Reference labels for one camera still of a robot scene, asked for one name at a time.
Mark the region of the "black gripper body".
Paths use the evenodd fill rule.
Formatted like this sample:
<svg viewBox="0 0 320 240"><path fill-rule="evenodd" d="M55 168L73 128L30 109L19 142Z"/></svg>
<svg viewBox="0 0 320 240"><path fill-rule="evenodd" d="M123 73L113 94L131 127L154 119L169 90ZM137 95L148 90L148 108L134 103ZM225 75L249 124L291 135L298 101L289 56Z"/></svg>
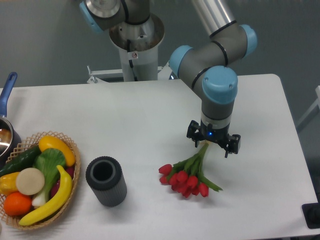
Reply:
<svg viewBox="0 0 320 240"><path fill-rule="evenodd" d="M207 140L225 148L228 144L230 118L211 119L207 116L201 117L199 131L199 141Z"/></svg>

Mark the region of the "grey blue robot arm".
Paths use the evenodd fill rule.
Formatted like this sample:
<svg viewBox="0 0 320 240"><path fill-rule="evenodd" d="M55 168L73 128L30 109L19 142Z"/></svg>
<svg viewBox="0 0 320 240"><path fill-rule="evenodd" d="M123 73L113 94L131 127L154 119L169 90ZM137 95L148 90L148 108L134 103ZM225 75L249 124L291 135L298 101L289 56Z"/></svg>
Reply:
<svg viewBox="0 0 320 240"><path fill-rule="evenodd" d="M201 99L201 120L191 121L186 136L198 144L218 144L227 155L237 154L241 137L229 134L238 77L229 64L251 54L257 35L240 25L223 0L192 2L210 42L195 49L178 47L168 65ZM96 32L109 32L119 51L126 82L158 79L158 47L164 38L162 21L150 11L148 0L83 0L79 5L87 24Z"/></svg>

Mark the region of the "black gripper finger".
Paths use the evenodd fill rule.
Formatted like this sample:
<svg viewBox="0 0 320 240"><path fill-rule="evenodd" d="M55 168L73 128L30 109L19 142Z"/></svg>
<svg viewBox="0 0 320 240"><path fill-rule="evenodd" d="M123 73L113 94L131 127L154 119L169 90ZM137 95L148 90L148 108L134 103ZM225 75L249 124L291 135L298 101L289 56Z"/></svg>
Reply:
<svg viewBox="0 0 320 240"><path fill-rule="evenodd" d="M219 141L219 146L225 150L225 158L230 154L238 154L241 147L241 136L239 134L228 134Z"/></svg>
<svg viewBox="0 0 320 240"><path fill-rule="evenodd" d="M195 120L192 120L187 128L186 137L194 142L196 148L202 140L200 128L201 126Z"/></svg>

